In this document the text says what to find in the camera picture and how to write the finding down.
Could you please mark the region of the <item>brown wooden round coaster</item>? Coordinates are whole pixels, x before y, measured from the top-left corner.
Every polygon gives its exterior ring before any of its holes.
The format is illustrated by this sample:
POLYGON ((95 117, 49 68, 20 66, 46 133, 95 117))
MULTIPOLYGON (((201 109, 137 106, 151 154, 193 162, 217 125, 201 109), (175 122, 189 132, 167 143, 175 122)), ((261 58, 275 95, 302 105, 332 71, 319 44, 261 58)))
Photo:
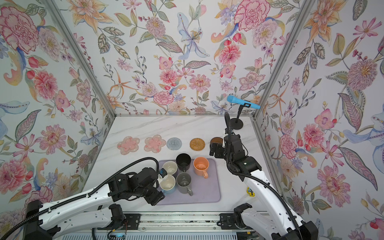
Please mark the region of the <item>brown wooden round coaster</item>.
POLYGON ((213 144, 219 144, 219 145, 222 145, 223 144, 223 138, 220 138, 220 137, 214 137, 211 139, 210 141, 210 145, 213 145, 213 144))

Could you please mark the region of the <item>light blue mug cream interior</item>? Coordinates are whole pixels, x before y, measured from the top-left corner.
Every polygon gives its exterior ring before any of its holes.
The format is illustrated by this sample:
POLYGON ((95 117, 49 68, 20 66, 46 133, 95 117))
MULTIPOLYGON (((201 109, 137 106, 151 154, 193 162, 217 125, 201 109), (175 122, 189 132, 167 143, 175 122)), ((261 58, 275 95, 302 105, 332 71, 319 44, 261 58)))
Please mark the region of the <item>light blue mug cream interior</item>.
POLYGON ((167 175, 160 181, 159 185, 165 195, 172 194, 176 190, 176 179, 172 175, 167 175))

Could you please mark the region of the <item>pink flower coaster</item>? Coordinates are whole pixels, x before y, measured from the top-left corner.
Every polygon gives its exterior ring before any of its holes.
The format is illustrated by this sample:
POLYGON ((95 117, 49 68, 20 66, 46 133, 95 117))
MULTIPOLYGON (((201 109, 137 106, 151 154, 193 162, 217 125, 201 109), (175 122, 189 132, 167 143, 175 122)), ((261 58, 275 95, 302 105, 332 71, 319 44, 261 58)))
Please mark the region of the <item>pink flower coaster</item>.
POLYGON ((154 135, 153 137, 148 137, 145 139, 145 147, 144 150, 146 152, 153 152, 155 154, 159 153, 167 144, 167 142, 162 139, 160 135, 154 135))
POLYGON ((122 155, 137 152, 139 149, 139 138, 133 138, 131 136, 125 137, 121 142, 117 144, 117 148, 122 155))

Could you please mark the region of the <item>grey round patterned coaster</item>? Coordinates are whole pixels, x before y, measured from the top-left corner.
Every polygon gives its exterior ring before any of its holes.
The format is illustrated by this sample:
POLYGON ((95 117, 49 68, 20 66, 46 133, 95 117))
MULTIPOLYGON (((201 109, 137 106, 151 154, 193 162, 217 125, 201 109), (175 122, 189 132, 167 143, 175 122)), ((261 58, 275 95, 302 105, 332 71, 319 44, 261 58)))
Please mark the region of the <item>grey round patterned coaster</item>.
POLYGON ((167 141, 167 147, 172 151, 179 150, 182 147, 182 141, 179 138, 170 138, 167 141))

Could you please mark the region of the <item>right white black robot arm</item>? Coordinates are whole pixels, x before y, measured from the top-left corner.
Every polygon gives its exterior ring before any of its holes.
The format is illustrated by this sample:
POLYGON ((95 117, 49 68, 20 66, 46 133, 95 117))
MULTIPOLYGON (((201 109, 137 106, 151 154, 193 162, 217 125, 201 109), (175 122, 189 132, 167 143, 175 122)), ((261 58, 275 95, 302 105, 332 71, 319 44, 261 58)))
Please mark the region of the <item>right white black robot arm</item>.
POLYGON ((210 156, 223 159, 229 172, 253 191, 269 217, 251 212, 252 205, 241 204, 234 208, 231 222, 222 220, 240 230, 252 229, 266 240, 316 240, 319 230, 316 225, 306 222, 287 204, 268 180, 257 160, 246 154, 240 135, 215 137, 210 142, 210 156))

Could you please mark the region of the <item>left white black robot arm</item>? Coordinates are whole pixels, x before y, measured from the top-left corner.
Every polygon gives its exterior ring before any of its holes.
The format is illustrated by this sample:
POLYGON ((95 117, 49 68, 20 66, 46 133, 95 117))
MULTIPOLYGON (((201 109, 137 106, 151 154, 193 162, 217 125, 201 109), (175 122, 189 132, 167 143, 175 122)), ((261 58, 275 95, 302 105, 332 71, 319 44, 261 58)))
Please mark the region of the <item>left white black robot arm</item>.
POLYGON ((27 207, 24 240, 53 240, 81 230, 118 230, 131 220, 117 204, 144 198, 155 206, 165 198, 158 190, 167 171, 143 168, 139 173, 119 173, 100 189, 93 189, 56 204, 33 201, 27 207))

